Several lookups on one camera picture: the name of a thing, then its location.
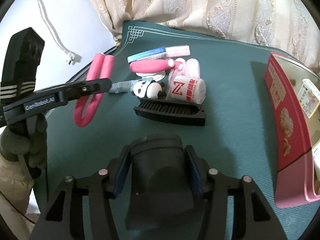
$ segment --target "panda face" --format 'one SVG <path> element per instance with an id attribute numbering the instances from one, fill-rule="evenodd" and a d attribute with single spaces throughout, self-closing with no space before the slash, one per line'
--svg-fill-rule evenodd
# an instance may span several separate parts
<path id="1" fill-rule="evenodd" d="M 145 97 L 147 88 L 150 85 L 150 83 L 150 81 L 138 81 L 133 87 L 133 93 L 139 98 Z"/>

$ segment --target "beige curtain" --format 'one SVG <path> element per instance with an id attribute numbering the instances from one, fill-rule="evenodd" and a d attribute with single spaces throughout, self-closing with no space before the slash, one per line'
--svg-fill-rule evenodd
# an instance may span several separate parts
<path id="1" fill-rule="evenodd" d="M 320 68 L 320 32 L 300 0 L 90 0 L 121 38 L 124 20 L 144 20 L 252 44 L 272 46 Z"/>

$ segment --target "person's arm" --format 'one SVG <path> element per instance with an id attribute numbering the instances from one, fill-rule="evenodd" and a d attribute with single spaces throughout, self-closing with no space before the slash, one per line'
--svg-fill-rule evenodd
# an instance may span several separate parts
<path id="1" fill-rule="evenodd" d="M 41 114 L 37 116 L 36 132 L 30 139 L 13 133 L 9 126 L 0 135 L 0 191 L 22 214 L 28 208 L 33 180 L 24 176 L 17 155 L 30 152 L 30 167 L 44 169 L 47 164 L 46 129 L 47 122 Z"/>

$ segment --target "gray glove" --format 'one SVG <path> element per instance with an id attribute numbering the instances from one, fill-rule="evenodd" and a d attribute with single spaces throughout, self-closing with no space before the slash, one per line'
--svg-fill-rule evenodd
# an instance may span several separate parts
<path id="1" fill-rule="evenodd" d="M 17 162 L 19 154 L 30 152 L 29 165 L 31 168 L 47 167 L 47 121 L 43 114 L 38 114 L 36 130 L 30 138 L 16 134 L 14 131 L 24 129 L 23 122 L 8 125 L 0 135 L 0 153 L 11 162 Z"/>

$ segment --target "panda toy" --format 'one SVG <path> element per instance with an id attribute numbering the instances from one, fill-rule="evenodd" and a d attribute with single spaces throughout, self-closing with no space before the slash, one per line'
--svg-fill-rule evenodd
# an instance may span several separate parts
<path id="1" fill-rule="evenodd" d="M 139 80 L 133 87 L 133 95 L 136 95 L 138 98 L 152 98 L 157 99 L 160 97 L 165 97 L 166 93 L 162 91 L 164 83 L 158 83 L 154 80 L 152 81 L 143 81 Z"/>

